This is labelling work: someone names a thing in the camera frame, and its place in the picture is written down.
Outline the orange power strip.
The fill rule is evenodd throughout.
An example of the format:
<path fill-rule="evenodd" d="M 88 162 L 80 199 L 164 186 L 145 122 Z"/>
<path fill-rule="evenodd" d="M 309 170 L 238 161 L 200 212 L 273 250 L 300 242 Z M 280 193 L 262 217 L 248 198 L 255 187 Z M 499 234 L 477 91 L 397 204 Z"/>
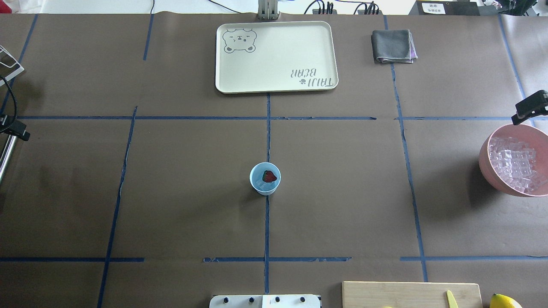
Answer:
<path fill-rule="evenodd" d="M 314 0 L 304 14 L 381 15 L 382 11 L 373 0 Z"/>

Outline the pile of clear ice cubes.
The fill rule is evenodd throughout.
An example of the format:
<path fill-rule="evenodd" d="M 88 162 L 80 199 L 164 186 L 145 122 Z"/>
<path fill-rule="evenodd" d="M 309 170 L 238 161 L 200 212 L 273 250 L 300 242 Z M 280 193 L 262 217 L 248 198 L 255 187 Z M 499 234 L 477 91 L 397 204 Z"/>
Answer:
<path fill-rule="evenodd" d="M 536 193 L 547 183 L 537 168 L 536 150 L 516 138 L 493 137 L 488 145 L 491 166 L 507 185 L 521 193 Z"/>

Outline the yellow-green plastic knife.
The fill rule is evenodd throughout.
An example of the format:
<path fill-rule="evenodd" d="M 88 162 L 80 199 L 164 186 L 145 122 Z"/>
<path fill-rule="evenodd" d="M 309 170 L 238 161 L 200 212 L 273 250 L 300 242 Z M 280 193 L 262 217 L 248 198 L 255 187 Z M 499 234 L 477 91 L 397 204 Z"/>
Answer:
<path fill-rule="evenodd" d="M 447 297 L 448 308 L 459 308 L 456 298 L 454 297 L 452 291 L 447 290 L 446 297 Z"/>

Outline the folded grey cloth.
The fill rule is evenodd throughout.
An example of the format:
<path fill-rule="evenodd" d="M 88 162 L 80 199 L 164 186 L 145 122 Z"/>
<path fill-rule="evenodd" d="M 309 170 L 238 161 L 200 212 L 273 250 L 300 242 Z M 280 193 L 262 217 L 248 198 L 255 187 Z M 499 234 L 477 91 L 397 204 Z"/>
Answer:
<path fill-rule="evenodd" d="M 418 59 L 409 29 L 374 30 L 371 41 L 372 54 L 379 63 L 412 64 Z"/>

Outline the black box device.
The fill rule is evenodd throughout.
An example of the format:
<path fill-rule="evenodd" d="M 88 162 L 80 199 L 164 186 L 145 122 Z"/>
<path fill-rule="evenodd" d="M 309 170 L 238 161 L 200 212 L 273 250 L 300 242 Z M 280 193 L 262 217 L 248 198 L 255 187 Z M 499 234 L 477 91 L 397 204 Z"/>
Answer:
<path fill-rule="evenodd" d="M 480 16 L 477 2 L 469 0 L 417 0 L 408 15 Z"/>

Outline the light blue cup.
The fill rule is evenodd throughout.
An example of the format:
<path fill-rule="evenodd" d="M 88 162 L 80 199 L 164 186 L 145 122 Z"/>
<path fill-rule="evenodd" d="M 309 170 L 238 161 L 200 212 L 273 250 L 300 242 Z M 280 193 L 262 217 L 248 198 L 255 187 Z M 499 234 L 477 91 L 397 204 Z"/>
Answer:
<path fill-rule="evenodd" d="M 260 195 L 272 195 L 281 182 L 281 172 L 274 164 L 262 162 L 250 171 L 249 182 Z"/>

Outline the cream bear tray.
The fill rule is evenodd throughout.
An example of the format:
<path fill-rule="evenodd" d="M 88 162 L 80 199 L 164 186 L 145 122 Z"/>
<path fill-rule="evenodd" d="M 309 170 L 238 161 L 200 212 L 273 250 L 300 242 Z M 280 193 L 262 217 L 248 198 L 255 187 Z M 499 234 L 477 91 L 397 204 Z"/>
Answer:
<path fill-rule="evenodd" d="M 333 90 L 338 83 L 331 26 L 324 21 L 217 28 L 215 86 L 221 93 Z"/>

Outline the yellow lemon left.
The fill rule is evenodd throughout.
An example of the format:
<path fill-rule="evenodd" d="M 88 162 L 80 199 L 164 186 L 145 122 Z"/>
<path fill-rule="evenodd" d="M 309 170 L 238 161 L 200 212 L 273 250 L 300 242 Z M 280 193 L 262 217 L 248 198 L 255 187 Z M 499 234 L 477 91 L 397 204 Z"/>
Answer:
<path fill-rule="evenodd" d="M 522 308 L 522 305 L 514 298 L 500 293 L 494 293 L 491 296 L 490 308 Z"/>

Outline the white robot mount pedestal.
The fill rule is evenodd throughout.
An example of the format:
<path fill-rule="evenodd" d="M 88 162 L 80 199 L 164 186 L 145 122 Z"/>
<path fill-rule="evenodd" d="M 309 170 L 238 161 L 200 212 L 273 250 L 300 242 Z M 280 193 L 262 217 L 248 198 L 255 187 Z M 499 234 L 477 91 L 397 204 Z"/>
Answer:
<path fill-rule="evenodd" d="M 315 294 L 257 294 L 213 296 L 210 308 L 321 308 Z"/>

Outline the pink bowl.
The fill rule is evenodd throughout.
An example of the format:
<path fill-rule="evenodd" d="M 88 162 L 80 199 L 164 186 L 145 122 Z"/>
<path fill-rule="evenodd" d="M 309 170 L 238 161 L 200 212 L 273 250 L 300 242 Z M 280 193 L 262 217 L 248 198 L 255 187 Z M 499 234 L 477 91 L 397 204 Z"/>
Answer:
<path fill-rule="evenodd" d="M 523 142 L 529 144 L 531 148 L 536 150 L 536 159 L 537 159 L 537 168 L 540 174 L 547 177 L 547 146 L 548 146 L 548 136 L 543 131 L 534 128 L 530 125 L 513 125 L 507 124 L 495 130 L 489 137 L 486 139 L 479 153 L 478 163 L 483 177 L 490 183 L 495 189 L 519 197 L 546 197 L 548 186 L 545 184 L 540 187 L 538 192 L 532 194 L 519 192 L 509 185 L 507 185 L 503 180 L 496 174 L 495 170 L 491 166 L 491 162 L 488 154 L 488 145 L 491 138 L 516 138 Z"/>

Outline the metal muddler with black tip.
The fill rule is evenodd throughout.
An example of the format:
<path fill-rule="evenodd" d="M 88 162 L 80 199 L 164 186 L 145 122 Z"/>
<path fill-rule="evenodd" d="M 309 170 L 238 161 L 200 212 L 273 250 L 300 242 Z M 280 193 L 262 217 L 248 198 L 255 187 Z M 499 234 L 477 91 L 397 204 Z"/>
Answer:
<path fill-rule="evenodd" d="M 3 178 L 6 174 L 8 164 L 12 156 L 12 152 L 15 149 L 17 140 L 18 138 L 16 136 L 8 135 L 8 138 L 6 139 L 6 142 L 4 144 L 4 148 L 2 149 L 0 157 L 0 183 L 2 183 Z"/>

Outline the white cup rack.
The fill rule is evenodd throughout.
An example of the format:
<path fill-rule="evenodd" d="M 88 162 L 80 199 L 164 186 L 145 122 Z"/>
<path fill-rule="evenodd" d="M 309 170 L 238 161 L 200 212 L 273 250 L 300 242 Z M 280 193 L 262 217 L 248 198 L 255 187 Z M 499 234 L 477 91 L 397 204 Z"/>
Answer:
<path fill-rule="evenodd" d="M 0 45 L 0 86 L 3 86 L 6 82 L 16 78 L 24 72 L 24 70 L 25 69 L 20 62 L 16 60 L 5 47 Z"/>

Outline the red strawberry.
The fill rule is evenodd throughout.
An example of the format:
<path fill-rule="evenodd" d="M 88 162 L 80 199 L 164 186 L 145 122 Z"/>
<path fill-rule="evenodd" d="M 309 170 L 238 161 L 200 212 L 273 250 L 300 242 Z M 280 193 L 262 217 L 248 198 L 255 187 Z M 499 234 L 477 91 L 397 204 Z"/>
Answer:
<path fill-rule="evenodd" d="M 272 170 L 265 170 L 262 174 L 262 180 L 266 183 L 274 183 L 277 180 L 277 176 Z"/>

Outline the aluminium frame post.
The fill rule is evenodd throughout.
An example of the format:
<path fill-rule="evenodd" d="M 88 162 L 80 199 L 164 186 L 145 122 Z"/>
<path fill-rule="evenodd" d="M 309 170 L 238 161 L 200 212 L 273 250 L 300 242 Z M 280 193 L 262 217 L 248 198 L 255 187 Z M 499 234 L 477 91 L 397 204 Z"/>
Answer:
<path fill-rule="evenodd" d="M 259 20 L 277 20 L 279 15 L 278 0 L 258 0 Z"/>

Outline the wooden cutting board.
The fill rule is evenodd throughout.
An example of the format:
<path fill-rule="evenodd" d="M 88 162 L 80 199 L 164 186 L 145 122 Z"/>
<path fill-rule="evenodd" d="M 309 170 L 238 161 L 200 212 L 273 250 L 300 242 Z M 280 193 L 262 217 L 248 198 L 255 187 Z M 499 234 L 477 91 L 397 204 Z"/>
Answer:
<path fill-rule="evenodd" d="M 341 283 L 344 308 L 447 308 L 447 292 L 452 292 L 459 308 L 481 308 L 478 284 L 430 282 Z"/>

